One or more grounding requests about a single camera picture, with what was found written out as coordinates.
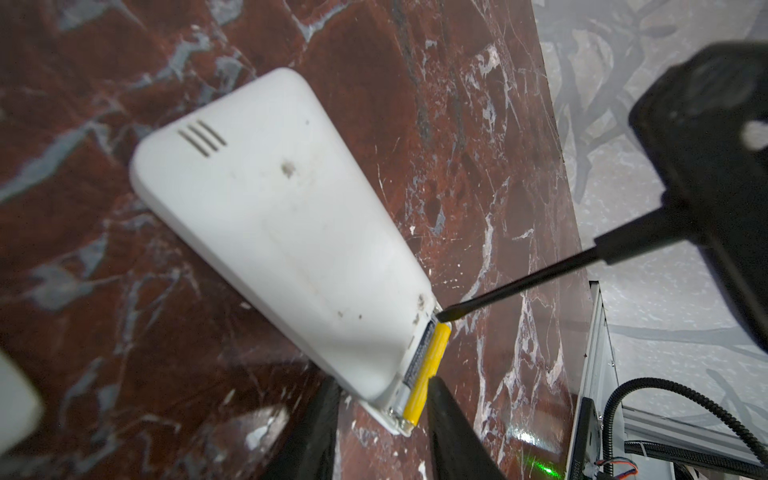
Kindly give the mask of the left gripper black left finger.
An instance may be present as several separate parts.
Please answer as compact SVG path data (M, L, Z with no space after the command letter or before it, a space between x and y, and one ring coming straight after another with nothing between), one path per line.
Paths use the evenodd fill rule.
M332 479L341 388L326 378L261 479Z

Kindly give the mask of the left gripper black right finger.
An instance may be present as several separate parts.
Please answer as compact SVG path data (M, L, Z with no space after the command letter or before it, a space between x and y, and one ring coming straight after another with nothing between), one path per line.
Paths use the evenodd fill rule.
M427 415L435 479L505 479L438 376L428 382Z

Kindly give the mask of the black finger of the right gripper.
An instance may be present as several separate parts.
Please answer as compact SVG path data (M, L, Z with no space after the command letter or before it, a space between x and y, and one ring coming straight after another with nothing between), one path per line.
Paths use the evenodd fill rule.
M729 310L767 348L767 150L742 137L767 120L767 45L711 44L668 68L640 97L629 124L673 199L698 227L694 240Z

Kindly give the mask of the pink handled screwdriver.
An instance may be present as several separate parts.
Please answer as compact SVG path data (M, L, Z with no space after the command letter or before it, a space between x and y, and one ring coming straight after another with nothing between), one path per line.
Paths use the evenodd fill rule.
M595 239L587 250L558 261L476 298L452 305L437 315L441 323L457 321L493 303L602 261L618 264L680 241L696 241L700 229L684 207L662 206Z

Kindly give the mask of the white remote control yellow buttons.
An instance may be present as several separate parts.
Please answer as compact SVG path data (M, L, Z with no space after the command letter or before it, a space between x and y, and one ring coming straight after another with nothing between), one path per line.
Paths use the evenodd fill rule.
M145 137L139 198L396 435L439 303L307 81L276 69Z

